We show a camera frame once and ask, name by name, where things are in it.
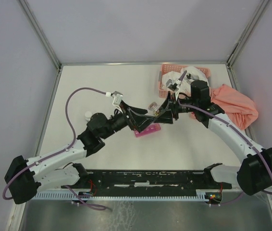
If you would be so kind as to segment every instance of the robotic arm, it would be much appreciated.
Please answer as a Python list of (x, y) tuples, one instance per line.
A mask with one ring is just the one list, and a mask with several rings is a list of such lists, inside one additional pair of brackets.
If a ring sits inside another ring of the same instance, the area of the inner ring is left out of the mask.
[(272, 148), (264, 149), (255, 143), (231, 122), (221, 107), (211, 103), (206, 82), (194, 81), (191, 84), (191, 95), (191, 98), (179, 99), (178, 92), (173, 95), (168, 92), (156, 115), (150, 116), (146, 115), (146, 109), (127, 105), (122, 100), (123, 95), (114, 92), (113, 105), (120, 113), (109, 119), (102, 113), (94, 114), (86, 130), (77, 136), (76, 142), (68, 144), (69, 148), (27, 160), (22, 156), (13, 159), (5, 176), (12, 198), (16, 204), (21, 204), (33, 198), (37, 192), (73, 185), (80, 179), (86, 180), (88, 174), (81, 164), (58, 168), (98, 152), (105, 146), (102, 139), (127, 126), (141, 132), (152, 123), (173, 124), (173, 119), (177, 120), (180, 113), (188, 112), (194, 112), (196, 119), (217, 134), (242, 163), (241, 167), (220, 163), (207, 167), (205, 170), (210, 172), (216, 182), (239, 185), (248, 195), (272, 186)]

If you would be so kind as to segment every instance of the orange plastic basket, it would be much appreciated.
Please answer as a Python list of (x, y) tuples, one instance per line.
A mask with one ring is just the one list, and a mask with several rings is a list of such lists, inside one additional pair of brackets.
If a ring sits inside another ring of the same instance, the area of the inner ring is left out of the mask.
[[(162, 64), (161, 65), (161, 72), (160, 72), (160, 77), (159, 77), (159, 81), (158, 81), (158, 89), (159, 89), (159, 97), (160, 98), (166, 98), (167, 94), (168, 94), (168, 90), (163, 90), (161, 87), (161, 78), (163, 75), (165, 75), (166, 73), (170, 72), (170, 71), (175, 71), (175, 72), (180, 72), (182, 68), (187, 67), (187, 65), (175, 65), (175, 64)], [(206, 78), (211, 77), (211, 71), (208, 68), (205, 67), (196, 67), (195, 68), (199, 69), (200, 71), (202, 71)]]

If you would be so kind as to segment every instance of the orange cloth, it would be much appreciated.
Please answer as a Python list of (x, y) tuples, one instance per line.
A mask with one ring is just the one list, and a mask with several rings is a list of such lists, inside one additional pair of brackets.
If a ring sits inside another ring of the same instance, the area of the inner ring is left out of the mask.
[(211, 102), (219, 105), (241, 130), (245, 130), (259, 115), (255, 103), (249, 97), (226, 84), (211, 89)]

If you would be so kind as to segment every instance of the pink object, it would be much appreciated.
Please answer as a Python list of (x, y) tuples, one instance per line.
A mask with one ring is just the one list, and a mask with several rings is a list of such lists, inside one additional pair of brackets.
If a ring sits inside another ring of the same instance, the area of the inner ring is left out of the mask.
[[(176, 64), (162, 64), (161, 65), (161, 77), (158, 81), (158, 88), (159, 88), (159, 97), (160, 98), (166, 98), (168, 95), (167, 90), (163, 90), (161, 87), (161, 78), (163, 75), (165, 75), (168, 72), (175, 71), (175, 72), (181, 72), (182, 68), (188, 67), (187, 65), (176, 65)], [(205, 67), (196, 67), (195, 68), (199, 69), (202, 71), (206, 78), (209, 78), (211, 76), (211, 71), (208, 68)]]
[(135, 133), (135, 136), (138, 138), (138, 137), (145, 136), (153, 132), (159, 131), (160, 129), (161, 129), (161, 126), (159, 124), (151, 124), (141, 133), (139, 133), (138, 131), (134, 131), (134, 133)]
[(255, 103), (250, 98), (226, 84), (211, 89), (211, 101), (219, 105), (241, 130), (245, 130), (259, 115)]

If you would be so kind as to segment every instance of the white table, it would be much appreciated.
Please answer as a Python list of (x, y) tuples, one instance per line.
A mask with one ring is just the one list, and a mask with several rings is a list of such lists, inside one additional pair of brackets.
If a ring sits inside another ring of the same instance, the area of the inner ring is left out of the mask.
[[(211, 86), (231, 85), (224, 64), (196, 65), (211, 70)], [(65, 66), (59, 81), (49, 117), (41, 154), (56, 150), (72, 139), (64, 106), (68, 96), (77, 88), (91, 87), (124, 94), (130, 106), (147, 108), (158, 97), (157, 81), (161, 65), (87, 65)], [(85, 112), (113, 114), (112, 98), (84, 90), (70, 101), (69, 116), (80, 134), (86, 129)], [(105, 140), (98, 153), (77, 161), (90, 169), (158, 169), (194, 170), (222, 162), (230, 166), (240, 163), (230, 148), (201, 123), (181, 115), (173, 125), (161, 125), (161, 131), (136, 138), (128, 127)]]

